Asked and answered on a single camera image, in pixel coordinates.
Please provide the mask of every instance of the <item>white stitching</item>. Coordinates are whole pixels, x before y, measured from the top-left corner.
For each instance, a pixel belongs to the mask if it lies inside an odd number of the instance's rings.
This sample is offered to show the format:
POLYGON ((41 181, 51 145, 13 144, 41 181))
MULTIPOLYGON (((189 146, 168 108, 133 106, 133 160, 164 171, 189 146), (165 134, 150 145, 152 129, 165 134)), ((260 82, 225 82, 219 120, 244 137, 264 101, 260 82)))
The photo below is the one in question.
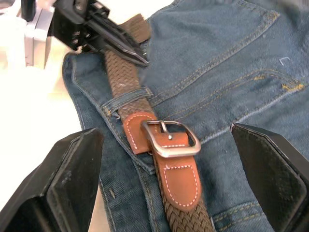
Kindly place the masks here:
POLYGON ((133 143, 135 149, 137 149, 137 146, 136 146, 136 144, 135 144, 135 142, 134 142, 134 139, 133 139, 133 136, 132 136, 132 134, 131 134, 131 132, 130 132, 129 123, 130 123, 130 121, 131 121, 133 118, 139 117, 139 116, 148 117, 148 118, 151 118, 152 120, 154 120, 154 118, 150 117, 149 115, 134 115, 134 116, 132 116, 132 117, 126 122, 127 132, 129 132, 129 135, 130 135, 130 137, 131 137, 131 140, 132 140, 132 143, 133 143))
POLYGON ((179 147, 179 146, 185 146, 185 144, 179 144, 179 145, 165 145, 162 147, 179 147))
POLYGON ((180 206, 188 207, 188 206, 192 205, 193 202, 195 202, 195 200, 197 199, 197 178, 196 178, 196 176, 195 176, 195 173, 194 173, 194 170, 193 170, 192 166, 191 166, 191 165, 178 166, 178 167, 168 167, 168 166, 166 166, 166 168, 164 168, 164 170, 163 170, 163 173, 164 173, 165 183, 166 183, 166 185, 167 185, 167 187, 168 187, 169 195, 170 195, 170 197, 172 198, 172 200, 173 200, 175 203, 177 203, 178 205, 180 205, 180 206), (167 177, 166 177, 165 170, 166 170, 166 169, 167 169, 167 170, 170 170, 170 169, 188 168, 188 167, 190 167, 190 168, 192 169, 192 173, 193 173, 194 180, 195 180, 196 193, 195 193, 194 199, 193 199, 189 204, 181 204, 181 203, 177 202, 177 201, 173 198, 173 196, 172 196, 172 194, 171 194, 171 192, 170 192, 170 190, 169 190, 169 185, 168 185, 168 180, 167 180, 167 177))

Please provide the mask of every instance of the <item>denim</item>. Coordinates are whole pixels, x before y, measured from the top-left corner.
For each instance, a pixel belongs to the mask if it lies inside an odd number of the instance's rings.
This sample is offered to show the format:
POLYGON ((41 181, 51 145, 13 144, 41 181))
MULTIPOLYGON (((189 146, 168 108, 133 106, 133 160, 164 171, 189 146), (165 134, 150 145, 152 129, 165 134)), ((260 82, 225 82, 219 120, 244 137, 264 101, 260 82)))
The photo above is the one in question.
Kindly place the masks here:
POLYGON ((136 93, 113 99, 98 54, 69 54, 63 64, 82 128, 105 137, 99 182, 111 231, 169 231, 153 158, 132 153, 116 113, 145 94, 158 118, 200 139, 202 198, 217 232, 273 231, 228 128, 279 133, 309 158, 309 14, 269 0, 177 0, 148 22, 150 65, 139 68, 136 93))

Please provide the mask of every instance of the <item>brown woven belt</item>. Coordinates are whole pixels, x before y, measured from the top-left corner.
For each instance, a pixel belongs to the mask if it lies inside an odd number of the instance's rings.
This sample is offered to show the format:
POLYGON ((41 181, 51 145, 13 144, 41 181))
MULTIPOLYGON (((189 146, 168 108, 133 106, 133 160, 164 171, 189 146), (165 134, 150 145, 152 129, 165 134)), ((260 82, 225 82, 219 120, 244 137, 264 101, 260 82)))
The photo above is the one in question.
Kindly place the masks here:
MULTIPOLYGON (((121 27, 139 43, 150 37, 149 25, 140 14, 121 27)), ((106 51, 105 60, 114 98, 141 88, 133 63, 112 51, 106 51)), ((166 124, 175 122, 157 121, 146 98, 128 103, 118 113, 134 154, 153 153, 162 202, 171 230, 213 232, 201 198, 201 184, 193 157, 193 153, 200 149, 200 144, 196 141, 194 146, 190 146, 188 135, 193 140, 197 138, 189 129, 187 133, 169 133, 166 124)))

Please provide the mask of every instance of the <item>jeans seam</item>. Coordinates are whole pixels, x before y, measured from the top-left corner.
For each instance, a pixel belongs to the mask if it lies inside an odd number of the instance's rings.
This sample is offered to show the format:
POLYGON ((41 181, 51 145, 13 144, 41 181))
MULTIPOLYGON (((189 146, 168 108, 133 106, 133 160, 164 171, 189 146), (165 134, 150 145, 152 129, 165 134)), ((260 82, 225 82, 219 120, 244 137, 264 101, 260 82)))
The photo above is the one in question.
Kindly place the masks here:
MULTIPOLYGON (((135 162, 138 166, 141 166, 141 167, 142 167, 142 164, 139 163, 139 162, 137 161, 137 160, 138 160, 137 156, 134 156, 132 150, 126 145, 126 143, 125 143, 124 140, 122 139, 122 136, 118 133, 117 129, 114 127, 114 125, 113 125, 113 123, 111 122, 111 120, 109 119, 109 117, 106 116, 105 118, 108 120, 109 125, 113 128, 113 130, 114 130, 114 132, 116 133, 116 135, 118 135, 118 139, 122 142, 122 145, 124 146, 125 151, 126 151, 127 153, 129 153, 128 155, 131 157, 132 161, 135 162)), ((145 164, 142 160, 139 160, 139 161, 142 162, 143 165, 147 166, 147 168, 150 167, 150 166, 148 166, 147 164, 145 164)))
POLYGON ((196 69, 191 75, 187 76, 185 79, 183 79, 181 82, 179 82, 177 85, 175 85, 172 88, 169 88, 168 90, 163 90, 161 92, 159 92, 158 94, 156 94, 153 98, 151 98, 151 100, 155 100, 158 96, 160 96, 162 93, 166 93, 171 92, 171 94, 168 94, 167 97, 163 97, 161 99, 156 100, 153 103, 153 106, 157 105, 158 103, 164 101, 165 99, 169 98, 170 96, 174 96, 174 94, 178 94, 180 91, 182 91, 184 88, 186 88, 187 86, 189 86, 191 83, 193 83, 195 80, 197 80, 203 73, 209 71, 210 69, 212 69, 213 67, 217 66, 218 64, 222 63, 224 60, 226 60, 227 58, 229 58, 232 54, 234 54, 235 52, 238 52, 238 49, 242 49, 245 46, 247 46, 248 44, 250 44, 251 42, 253 42, 257 37, 258 34, 262 31, 265 31, 267 29, 267 27, 269 27, 270 25, 272 25, 272 23, 278 18, 279 14, 278 13, 274 13, 274 12, 269 12, 270 14, 273 14, 274 17, 270 20, 266 19, 264 20, 264 22, 251 34, 249 34, 248 36, 246 36, 245 38, 243 38, 241 41, 239 41, 237 44, 235 44, 233 47, 229 48, 227 51, 223 52, 222 54, 218 55, 217 57, 213 58, 211 61, 209 61, 208 63, 206 63, 205 65, 201 66, 200 68, 196 69), (249 41, 247 41, 246 43, 244 43, 242 46, 241 43, 244 42, 246 39, 252 37, 249 41))
MULTIPOLYGON (((261 105, 259 108, 255 109, 255 110, 253 110, 253 111, 250 111, 250 112, 246 112, 246 113, 244 113, 243 115, 239 116, 238 118, 236 118, 235 120, 233 120, 233 122, 239 122, 239 121, 240 121, 242 118, 244 118, 245 116, 250 115, 250 114, 252 114, 252 113, 254 113, 254 112, 258 112, 259 110, 261 110, 261 109, 263 109, 263 108, 265 108, 265 107, 267 107, 267 106, 271 106, 272 103, 275 103, 275 102, 276 102, 276 100, 278 100, 278 99, 284 97, 285 95, 288 96, 288 95, 290 95, 290 94, 292 94, 292 93, 295 93, 295 92, 298 92, 298 91, 300 91, 300 89, 295 90, 295 91, 291 91, 291 92, 286 91, 286 92, 284 92, 284 93, 282 93, 282 94, 279 94, 279 95, 277 95, 276 97, 272 98, 271 100, 268 100, 267 102, 265 102, 265 103, 264 103, 263 105, 261 105)), ((209 141, 209 140, 211 140, 211 139, 213 139, 213 138, 216 138, 217 136, 221 135, 222 133, 227 132, 228 129, 229 129, 229 126, 224 126, 224 127, 220 128, 219 130, 217 130, 216 132, 213 132, 212 134, 205 136, 203 139, 201 139, 201 144, 204 144, 204 143, 206 143, 207 141, 209 141)))
MULTIPOLYGON (((87 97, 88 98, 92 98, 94 101, 95 101, 95 99, 93 98, 93 97, 91 97, 91 95, 89 94, 89 92, 86 90, 86 89, 84 89, 84 93, 87 95, 87 97)), ((113 125, 113 123, 111 122, 111 120, 109 119, 109 117, 108 116, 105 116, 104 117, 104 115, 102 115, 103 116, 103 118, 105 118, 107 121, 108 121, 108 125, 110 125, 111 127, 112 127, 112 130, 114 131, 114 133, 116 133, 116 135, 117 135, 117 137, 118 137, 118 139, 122 142, 122 145, 128 150, 128 151, 130 151, 130 148, 125 144, 125 142, 122 140, 122 138, 121 138, 121 135, 118 133, 118 131, 117 131, 117 129, 114 127, 114 125, 113 125)), ((133 162, 135 162, 136 163, 136 165, 137 165, 137 167, 138 168, 140 168, 139 166, 140 166, 140 163, 138 163, 136 160, 134 160, 133 159, 133 162)), ((104 195, 105 195, 105 199, 106 199, 106 202, 108 203, 108 200, 107 200, 107 196, 106 196, 106 194, 105 194, 105 190, 104 190, 104 187, 103 187, 103 185, 102 185, 102 181, 101 181, 101 179, 100 179, 100 182, 101 182, 101 187, 102 187, 102 190, 103 190, 103 193, 104 193, 104 195)), ((110 215, 111 215, 111 220, 112 220, 112 223, 113 223, 113 227, 114 227, 114 231, 116 232, 116 227, 115 227, 115 223, 114 223, 114 220, 113 220, 113 217, 112 217, 112 213, 111 213, 111 209, 109 208, 109 206, 107 205, 107 208, 108 208, 108 210, 109 210, 109 212, 110 212, 110 215)))
MULTIPOLYGON (((72 76, 75 75, 75 72, 76 72, 76 67, 75 67, 75 65, 73 65, 72 76)), ((80 119, 80 122, 81 122, 82 127, 83 127, 82 129, 84 130, 85 129, 85 124, 84 124, 84 119, 83 119, 83 116, 82 116, 81 108, 80 108, 79 104, 77 103, 77 101, 73 101, 73 103, 76 105, 76 108, 77 108, 77 111, 78 111, 78 115, 79 115, 79 119, 80 119)))
POLYGON ((112 211, 111 211, 111 208, 110 208, 110 206, 109 206, 109 201, 108 201, 108 199, 107 199, 107 196, 106 196, 106 193, 105 193, 103 184, 102 184, 102 180, 101 180, 100 177, 99 177, 99 180, 100 180, 100 187, 101 187, 101 189, 102 189, 102 191, 103 191, 104 199, 105 199, 105 201, 106 201, 106 206, 107 206, 107 209, 108 209, 108 211, 109 211, 109 213, 110 213, 110 218, 111 218, 111 220, 112 220, 113 229, 114 229, 115 232, 117 232, 116 225, 115 225, 114 219, 113 219, 113 217, 112 217, 112 211))
MULTIPOLYGON (((288 84, 292 85, 293 87, 295 87, 295 86, 297 85, 297 83, 292 83, 292 81, 288 81, 288 80, 286 80, 286 78, 282 78, 282 77, 280 77, 280 76, 275 76, 275 75, 272 75, 272 74, 263 73, 263 74, 261 74, 261 75, 257 75, 257 76, 255 76, 255 77, 249 79, 248 81, 245 81, 245 82, 239 83, 239 84, 237 84, 237 85, 235 85, 235 86, 233 86, 233 87, 230 87, 230 88, 228 88, 228 89, 226 89, 225 91, 222 91, 222 92, 220 93, 220 90, 222 90, 222 89, 224 89, 225 87, 229 86, 231 83, 234 83, 234 82, 239 81, 239 80, 241 80, 241 79, 243 79, 243 78, 246 78, 246 77, 248 77, 248 76, 250 76, 250 75, 252 75, 253 73, 256 73, 256 72, 260 72, 260 71, 253 71, 253 72, 251 72, 250 74, 245 75, 245 76, 242 76, 241 78, 238 78, 238 79, 236 79, 235 81, 232 81, 232 82, 228 83, 226 86, 224 86, 224 87, 222 87, 222 88, 216 90, 215 92, 211 93, 208 97, 204 98, 203 101, 199 101, 198 103, 196 103, 195 105, 193 105, 192 107, 190 107, 189 109, 192 109, 192 110, 191 110, 188 114, 186 114, 186 115, 184 115, 184 116, 182 116, 182 117, 179 117, 179 118, 177 118, 177 119, 175 119, 175 120, 179 120, 179 119, 181 119, 181 118, 187 117, 187 116, 193 114, 194 112, 196 112, 197 110, 200 110, 200 109, 202 109, 202 108, 205 108, 206 106, 210 105, 212 102, 214 102, 214 101, 220 99, 220 98, 223 96, 223 94, 228 93, 228 92, 231 91, 232 89, 235 89, 235 88, 237 88, 237 87, 239 87, 239 86, 241 86, 241 85, 247 84, 247 83, 249 83, 250 81, 254 80, 254 79, 257 78, 257 77, 263 77, 263 76, 265 76, 265 75, 274 76, 274 77, 276 77, 276 78, 283 79, 284 81, 286 81, 288 84), (199 104, 203 103, 206 99, 212 97, 212 96, 213 96, 214 94, 216 94, 216 93, 220 93, 220 94, 219 94, 215 99, 211 100, 210 102, 208 102, 208 103, 206 103, 206 104, 204 104, 204 105, 202 105, 202 106, 198 106, 199 104)), ((188 109, 187 109, 187 110, 182 110, 182 111, 180 111, 180 112, 176 112, 175 114, 173 114, 173 115, 171 115, 171 116, 174 116, 174 115, 177 115, 177 114, 186 112, 186 111, 188 111, 188 109)))
POLYGON ((153 95, 151 90, 148 87, 145 87, 145 90, 147 91, 149 97, 153 95))
POLYGON ((183 112, 186 112, 186 111, 188 111, 188 110, 190 110, 190 109, 194 109, 195 106, 201 104, 202 102, 204 102, 205 100, 207 100, 209 97, 212 97, 215 93, 220 92, 220 90, 222 90, 222 89, 228 87, 228 86, 231 85, 232 83, 237 82, 237 81, 239 81, 239 80, 241 80, 241 79, 244 79, 244 78, 246 78, 246 77, 248 77, 248 76, 250 76, 250 75, 252 75, 252 74, 254 74, 254 73, 262 72, 262 71, 269 71, 269 70, 254 70, 254 71, 252 71, 251 73, 246 74, 246 75, 244 75, 244 76, 242 76, 242 77, 239 77, 239 78, 237 78, 237 79, 234 80, 234 81, 228 82, 225 86, 223 86, 223 87, 221 87, 221 88, 215 90, 214 92, 212 92, 212 93, 211 93, 210 95, 208 95, 207 97, 205 97, 205 98, 199 100, 196 104, 194 104, 194 105, 191 106, 190 108, 185 109, 185 110, 177 111, 176 113, 174 113, 174 114, 172 114, 172 115, 166 116, 164 119, 169 118, 169 117, 171 117, 171 116, 175 116, 175 115, 180 114, 180 113, 183 113, 183 112))
POLYGON ((145 181, 144 177, 142 177, 142 174, 140 175, 140 177, 142 178, 142 181, 143 181, 144 184, 145 184, 145 188, 146 188, 146 191, 147 191, 146 194, 147 194, 147 196, 148 196, 148 198, 149 198, 150 207, 151 207, 151 211, 152 211, 152 214, 151 214, 151 215, 152 215, 152 218, 153 218, 154 224, 155 224, 155 231, 158 232, 158 231, 159 231, 159 230, 158 230, 158 224, 157 224, 156 219, 155 219, 154 205, 153 205, 152 197, 151 197, 151 195, 150 195, 149 187, 148 187, 147 182, 145 181))
POLYGON ((247 210, 247 209, 250 209, 252 207, 259 206, 259 205, 260 205, 259 203, 251 203, 250 205, 243 206, 243 207, 241 207, 239 209, 235 209, 231 213, 224 213, 221 217, 215 219, 213 222, 221 221, 222 219, 226 218, 227 216, 232 216, 232 215, 236 214, 237 212, 240 212, 240 211, 243 211, 243 210, 247 210))
POLYGON ((238 224, 238 223, 240 223, 240 222, 243 222, 243 221, 247 221, 247 220, 256 218, 256 217, 258 217, 258 216, 262 217, 262 216, 264 216, 264 214, 263 214, 263 213, 257 213, 257 214, 251 214, 251 215, 249 215, 249 216, 243 217, 243 218, 241 218, 241 219, 239 219, 239 220, 237 220, 237 221, 233 221, 233 222, 227 224, 226 226, 224 226, 224 227, 218 229, 218 232, 223 232, 223 231, 225 231, 226 229, 230 228, 231 226, 234 226, 234 225, 236 225, 236 224, 238 224))
POLYGON ((265 13, 268 12, 268 10, 263 9, 263 8, 261 8, 261 7, 258 7, 258 6, 256 6, 256 5, 254 5, 254 7, 252 7, 252 6, 249 5, 248 2, 246 2, 246 1, 244 1, 244 0, 239 0, 239 1, 237 2, 237 5, 238 5, 238 6, 241 6, 241 7, 243 7, 243 8, 248 8, 248 9, 253 10, 253 11, 254 11, 254 10, 259 11, 259 14, 260 14, 261 16, 263 16, 265 13))
MULTIPOLYGON (((75 82, 76 82, 77 84, 79 84, 79 86, 80 86, 80 83, 79 83, 79 82, 76 80, 76 78, 75 78, 75 72, 72 72, 72 76, 73 76, 73 79, 75 80, 75 82)), ((93 101, 94 101, 93 104, 95 105, 96 109, 97 109, 97 110, 101 110, 101 107, 99 107, 98 104, 97 104, 98 101, 97 101, 93 96, 91 96, 91 95, 89 94, 89 92, 87 91, 87 89, 83 88, 83 90, 84 90, 84 94, 85 94, 88 98, 92 98, 92 99, 93 99, 93 101)), ((110 121, 109 117, 106 116, 106 117, 104 117, 104 118, 106 118, 106 119, 108 120, 109 125, 112 127, 112 129, 113 129, 113 131, 116 133, 116 135, 118 135, 118 139, 123 143, 124 147, 125 147, 126 149, 128 149, 128 151, 130 151, 129 147, 128 147, 128 146, 125 144, 125 142, 122 140, 121 135, 118 133, 118 131, 117 131, 116 128, 114 127, 113 123, 110 121)))

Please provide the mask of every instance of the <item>belt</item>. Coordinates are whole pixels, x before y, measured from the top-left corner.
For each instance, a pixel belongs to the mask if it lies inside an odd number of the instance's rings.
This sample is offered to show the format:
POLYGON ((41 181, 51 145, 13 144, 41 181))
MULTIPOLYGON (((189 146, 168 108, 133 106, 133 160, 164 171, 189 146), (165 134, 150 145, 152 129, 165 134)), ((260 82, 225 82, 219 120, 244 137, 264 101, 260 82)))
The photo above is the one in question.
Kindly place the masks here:
MULTIPOLYGON (((139 43, 150 37, 149 25, 140 14, 120 25, 139 43)), ((113 51, 105 52, 106 69, 114 98, 140 89, 137 68, 113 51)), ((169 226, 173 232, 213 232, 214 227, 201 198, 201 183, 193 155, 200 143, 185 125, 158 120, 146 98, 118 110, 135 155, 152 152, 169 226), (169 133, 167 124, 186 132, 169 133), (189 137, 194 142, 189 145, 189 137)))

